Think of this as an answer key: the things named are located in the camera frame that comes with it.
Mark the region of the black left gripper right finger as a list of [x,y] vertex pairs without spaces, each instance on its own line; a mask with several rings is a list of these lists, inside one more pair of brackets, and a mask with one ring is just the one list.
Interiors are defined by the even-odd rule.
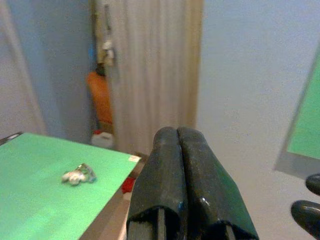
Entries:
[[257,240],[241,193],[204,135],[179,127],[188,196],[189,240]]

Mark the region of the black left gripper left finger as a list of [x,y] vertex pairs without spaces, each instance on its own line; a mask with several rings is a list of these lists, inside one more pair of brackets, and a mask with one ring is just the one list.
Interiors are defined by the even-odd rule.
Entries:
[[178,132],[161,128],[137,177],[126,221],[128,240],[185,240],[188,198]]

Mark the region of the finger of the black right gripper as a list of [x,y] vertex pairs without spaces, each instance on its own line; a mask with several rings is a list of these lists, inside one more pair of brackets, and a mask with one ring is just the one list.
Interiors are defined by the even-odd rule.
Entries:
[[305,180],[305,186],[309,191],[316,195],[320,195],[320,175],[312,174],[308,176]]
[[320,205],[308,200],[298,200],[291,205],[295,222],[315,239],[320,238]]

